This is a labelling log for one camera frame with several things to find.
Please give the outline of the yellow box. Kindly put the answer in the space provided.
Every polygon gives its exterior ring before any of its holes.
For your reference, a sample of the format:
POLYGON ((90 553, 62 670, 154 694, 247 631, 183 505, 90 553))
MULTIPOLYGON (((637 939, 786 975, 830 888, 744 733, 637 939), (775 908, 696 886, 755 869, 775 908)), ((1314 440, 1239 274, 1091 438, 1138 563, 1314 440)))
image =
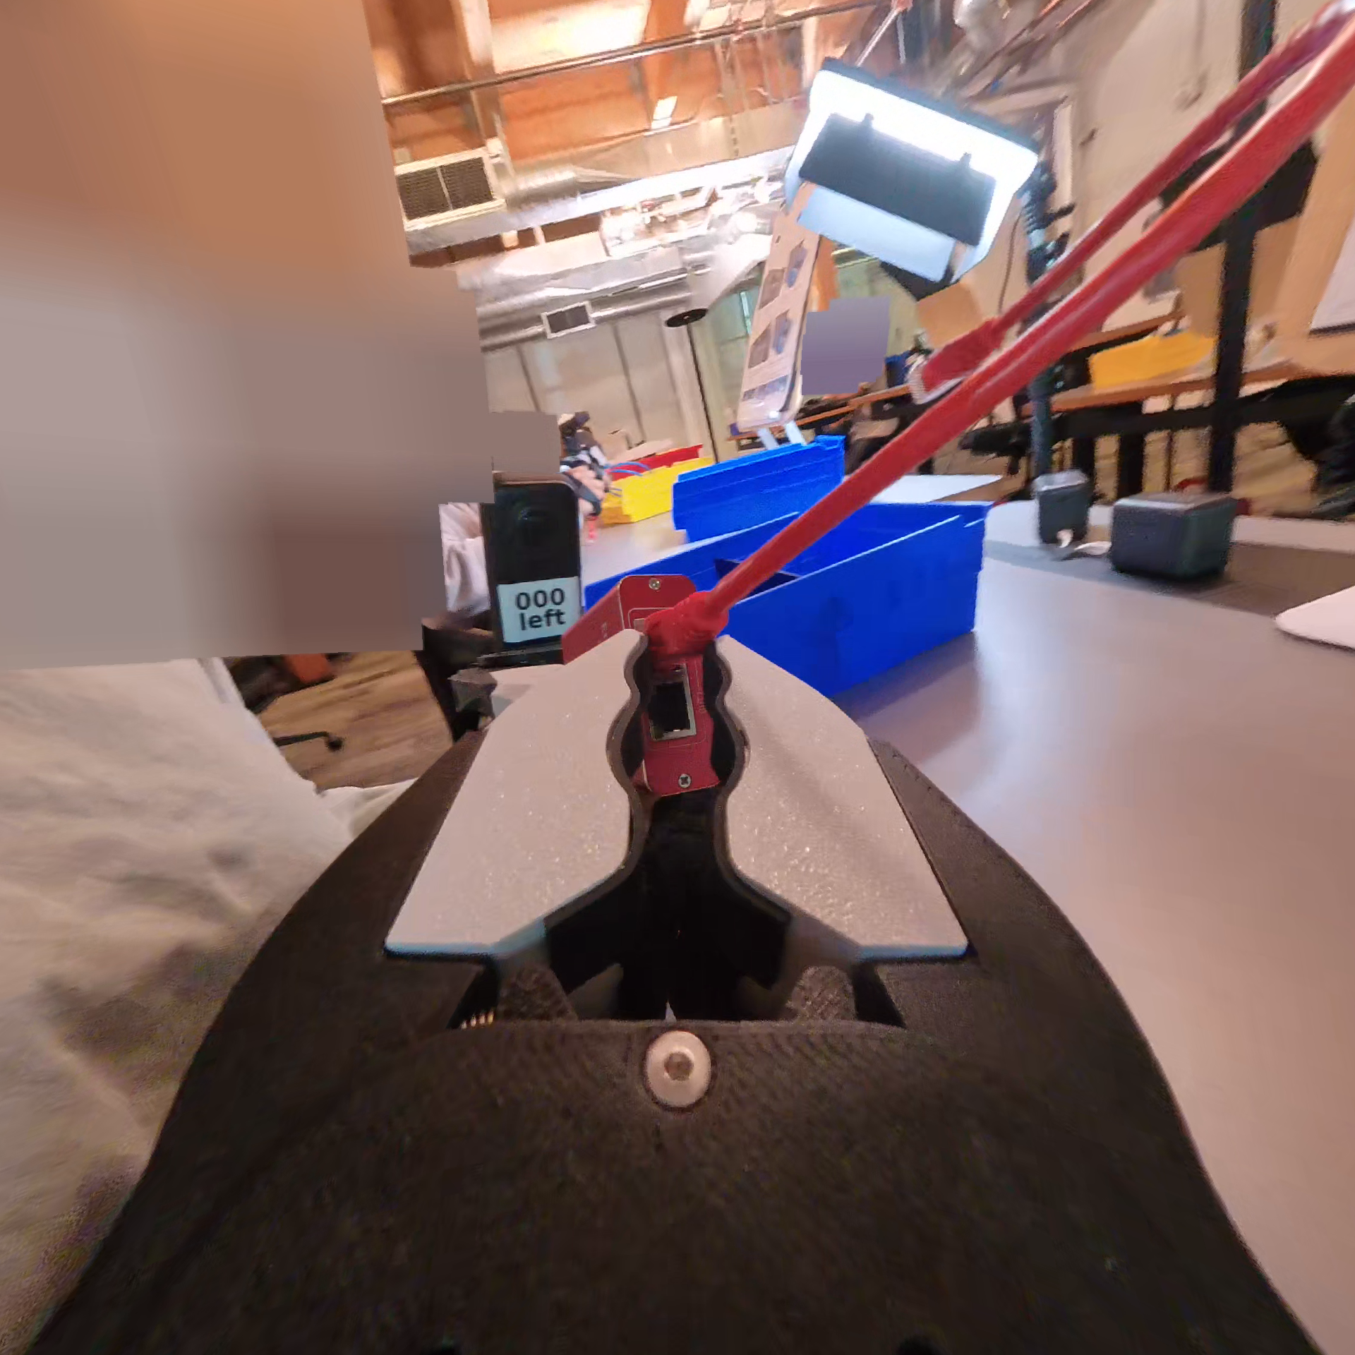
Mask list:
POLYGON ((1211 370, 1215 340, 1194 330, 1153 332, 1088 356, 1088 384, 1097 391, 1153 384, 1211 370))

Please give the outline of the red ethernet splitter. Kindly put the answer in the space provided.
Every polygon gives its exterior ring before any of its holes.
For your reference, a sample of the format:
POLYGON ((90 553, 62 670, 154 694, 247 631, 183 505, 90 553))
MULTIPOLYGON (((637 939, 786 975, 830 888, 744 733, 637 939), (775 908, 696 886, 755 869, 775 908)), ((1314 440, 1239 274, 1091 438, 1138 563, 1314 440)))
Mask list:
MULTIPOLYGON (((672 573, 641 572, 604 584, 562 638, 562 659, 570 668, 614 637, 646 637, 649 620, 697 591, 694 583, 672 573)), ((658 799, 703 792, 720 785, 716 742, 716 696, 721 670, 716 649, 701 656, 668 651, 639 655, 632 669, 638 692, 641 759, 634 785, 658 799)))

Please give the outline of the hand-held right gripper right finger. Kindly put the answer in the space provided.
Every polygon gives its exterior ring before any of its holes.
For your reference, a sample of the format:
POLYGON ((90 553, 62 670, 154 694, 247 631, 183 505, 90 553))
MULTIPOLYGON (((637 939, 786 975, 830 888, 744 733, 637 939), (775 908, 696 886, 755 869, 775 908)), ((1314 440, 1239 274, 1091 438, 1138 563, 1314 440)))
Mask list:
POLYGON ((845 958, 961 957, 965 932, 864 731, 737 639, 716 653, 738 754, 723 802, 734 875, 845 958))

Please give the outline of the dark grey box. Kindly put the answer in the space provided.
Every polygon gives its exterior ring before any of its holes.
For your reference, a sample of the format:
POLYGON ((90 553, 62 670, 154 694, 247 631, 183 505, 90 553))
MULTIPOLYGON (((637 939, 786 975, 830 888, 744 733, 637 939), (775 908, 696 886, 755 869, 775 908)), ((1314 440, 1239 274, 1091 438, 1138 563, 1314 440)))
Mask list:
POLYGON ((1135 577, 1196 583, 1229 563, 1241 501, 1227 493, 1169 490, 1111 507, 1109 566, 1135 577))

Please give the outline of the white document stand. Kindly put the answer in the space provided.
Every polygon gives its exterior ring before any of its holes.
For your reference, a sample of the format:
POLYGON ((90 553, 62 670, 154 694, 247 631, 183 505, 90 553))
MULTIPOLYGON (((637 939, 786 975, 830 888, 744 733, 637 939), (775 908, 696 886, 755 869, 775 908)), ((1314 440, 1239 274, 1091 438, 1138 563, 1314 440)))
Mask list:
POLYGON ((1352 652, 1355 649, 1355 587, 1314 598, 1280 613, 1275 625, 1283 635, 1352 652))

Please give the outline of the wooden table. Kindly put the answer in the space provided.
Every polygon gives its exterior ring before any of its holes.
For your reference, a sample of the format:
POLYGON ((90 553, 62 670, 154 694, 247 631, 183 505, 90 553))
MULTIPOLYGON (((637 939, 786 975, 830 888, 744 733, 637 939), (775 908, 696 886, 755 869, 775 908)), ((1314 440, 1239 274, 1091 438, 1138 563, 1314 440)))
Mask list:
POLYGON ((1112 442, 1109 500, 1124 500, 1153 484, 1148 470, 1152 436, 1197 432, 1204 438, 1200 470, 1179 478, 1166 454, 1157 485, 1256 500, 1255 488, 1241 487, 1243 430, 1324 425, 1352 395, 1352 381, 1349 371, 1321 374, 1280 360, 1245 371, 1232 384, 1187 375, 1101 390, 1083 385, 1053 398, 1053 439, 1056 446, 1068 446, 1070 466, 1090 483, 1098 477, 1098 445, 1112 442))

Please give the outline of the grey desk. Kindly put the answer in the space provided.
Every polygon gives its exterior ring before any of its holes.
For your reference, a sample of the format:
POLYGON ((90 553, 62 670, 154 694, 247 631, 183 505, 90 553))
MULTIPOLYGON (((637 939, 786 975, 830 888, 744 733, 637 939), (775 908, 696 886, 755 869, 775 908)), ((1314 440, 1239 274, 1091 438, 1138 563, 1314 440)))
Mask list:
POLYGON ((1076 924, 1270 1280, 1352 1352, 1352 653, 1037 543, 992 507, 974 635, 838 703, 1076 924))

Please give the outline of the blue plastic bin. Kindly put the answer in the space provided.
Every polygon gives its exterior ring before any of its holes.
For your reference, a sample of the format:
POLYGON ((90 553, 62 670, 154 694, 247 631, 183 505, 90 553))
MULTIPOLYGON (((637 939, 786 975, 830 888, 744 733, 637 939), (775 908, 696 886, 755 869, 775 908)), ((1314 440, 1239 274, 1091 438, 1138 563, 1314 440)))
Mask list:
POLYGON ((799 515, 843 481, 844 456, 843 436, 820 436, 686 471, 672 487, 672 525, 701 541, 799 515))
POLYGON ((838 696, 974 629, 988 511, 868 504, 731 607, 723 635, 838 696))

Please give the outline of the tan printed poster board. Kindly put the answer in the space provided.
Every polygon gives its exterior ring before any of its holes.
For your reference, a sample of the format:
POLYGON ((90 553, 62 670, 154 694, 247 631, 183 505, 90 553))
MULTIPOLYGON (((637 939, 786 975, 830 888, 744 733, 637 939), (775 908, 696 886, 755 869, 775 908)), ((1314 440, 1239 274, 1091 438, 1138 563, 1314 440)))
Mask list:
POLYGON ((1280 356, 1313 373, 1354 373, 1354 102, 1331 119, 1275 308, 1280 356))

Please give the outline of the thick black pole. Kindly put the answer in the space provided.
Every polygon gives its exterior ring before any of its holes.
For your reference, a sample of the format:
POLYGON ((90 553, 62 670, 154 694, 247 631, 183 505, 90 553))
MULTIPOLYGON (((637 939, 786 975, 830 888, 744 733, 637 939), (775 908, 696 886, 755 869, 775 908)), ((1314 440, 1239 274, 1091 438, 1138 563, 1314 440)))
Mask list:
MULTIPOLYGON (((1277 10, 1277 1, 1241 4, 1239 75, 1251 72, 1273 49, 1277 10)), ((1205 485, 1214 494, 1234 493, 1235 454, 1242 415, 1246 316, 1259 212, 1259 195, 1253 195, 1225 222, 1222 233, 1224 255, 1205 466, 1205 485)))

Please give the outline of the white ceiling air vent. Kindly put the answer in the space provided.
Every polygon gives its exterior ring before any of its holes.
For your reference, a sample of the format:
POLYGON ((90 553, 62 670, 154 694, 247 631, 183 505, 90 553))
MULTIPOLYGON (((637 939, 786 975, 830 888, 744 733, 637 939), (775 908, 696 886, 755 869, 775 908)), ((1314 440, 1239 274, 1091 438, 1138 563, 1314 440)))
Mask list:
POLYGON ((486 145, 399 162, 395 183, 408 229, 478 217, 505 206, 497 162, 486 145))

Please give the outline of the person's cream clothing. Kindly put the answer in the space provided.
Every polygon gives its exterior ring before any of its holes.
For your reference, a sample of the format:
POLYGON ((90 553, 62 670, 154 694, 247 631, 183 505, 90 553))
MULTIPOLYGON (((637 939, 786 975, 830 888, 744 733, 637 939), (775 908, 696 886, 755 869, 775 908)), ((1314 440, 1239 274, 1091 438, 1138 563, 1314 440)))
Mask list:
POLYGON ((318 789, 220 658, 3 672, 3 1352, 89 1265, 264 940, 409 786, 318 789))

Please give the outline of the LED light panel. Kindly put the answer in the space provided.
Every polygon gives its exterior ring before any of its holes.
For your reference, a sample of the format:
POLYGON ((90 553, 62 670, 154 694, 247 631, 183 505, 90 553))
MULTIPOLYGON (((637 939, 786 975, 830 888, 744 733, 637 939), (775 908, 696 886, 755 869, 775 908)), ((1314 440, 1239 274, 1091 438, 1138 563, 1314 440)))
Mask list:
POLYGON ((985 114, 824 59, 783 192, 806 230, 946 286, 989 254, 1040 157, 985 114))

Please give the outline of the black light stand pole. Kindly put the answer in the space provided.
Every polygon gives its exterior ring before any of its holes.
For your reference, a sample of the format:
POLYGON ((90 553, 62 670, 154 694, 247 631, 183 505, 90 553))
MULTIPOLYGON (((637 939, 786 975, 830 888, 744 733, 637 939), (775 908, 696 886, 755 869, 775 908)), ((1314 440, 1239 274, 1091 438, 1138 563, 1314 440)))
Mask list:
MULTIPOLYGON (((1025 282, 1030 292, 1050 268, 1059 262, 1068 243, 1057 223, 1071 209, 1053 203, 1057 178, 1053 168, 1042 161, 1023 192, 1022 222, 1025 226, 1025 282)), ((1028 478, 1036 481, 1052 471, 1054 459, 1054 423, 1052 398, 1054 367, 1046 366, 1032 377, 1025 390, 1028 404, 1028 478)))

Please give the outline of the yellow plastic bin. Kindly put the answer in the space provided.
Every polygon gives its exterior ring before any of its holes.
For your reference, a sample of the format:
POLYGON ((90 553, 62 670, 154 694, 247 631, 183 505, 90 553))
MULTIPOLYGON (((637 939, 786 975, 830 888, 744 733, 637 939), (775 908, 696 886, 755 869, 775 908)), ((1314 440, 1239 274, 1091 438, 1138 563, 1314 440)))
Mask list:
POLYGON ((716 464, 714 457, 697 454, 700 450, 670 449, 614 464, 603 497, 601 526, 631 526, 669 514, 676 481, 687 473, 716 464))

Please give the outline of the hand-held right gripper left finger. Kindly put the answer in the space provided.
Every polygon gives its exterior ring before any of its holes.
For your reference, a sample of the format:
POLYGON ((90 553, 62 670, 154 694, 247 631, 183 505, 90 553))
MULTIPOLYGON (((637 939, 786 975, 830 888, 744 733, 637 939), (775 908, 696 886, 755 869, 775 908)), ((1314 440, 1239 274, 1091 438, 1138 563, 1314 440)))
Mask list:
POLYGON ((622 761, 644 637, 624 629, 493 720, 384 948, 545 963, 549 930, 635 865, 648 809, 622 761))

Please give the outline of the black pole clamp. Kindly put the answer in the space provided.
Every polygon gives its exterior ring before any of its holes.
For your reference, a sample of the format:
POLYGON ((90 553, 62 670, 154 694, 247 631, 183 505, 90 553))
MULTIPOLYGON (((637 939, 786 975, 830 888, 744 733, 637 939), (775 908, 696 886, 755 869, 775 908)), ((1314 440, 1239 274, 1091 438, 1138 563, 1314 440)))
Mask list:
POLYGON ((1092 483, 1081 470, 1049 471, 1030 483, 1037 539, 1044 546, 1076 546, 1087 539, 1092 483))

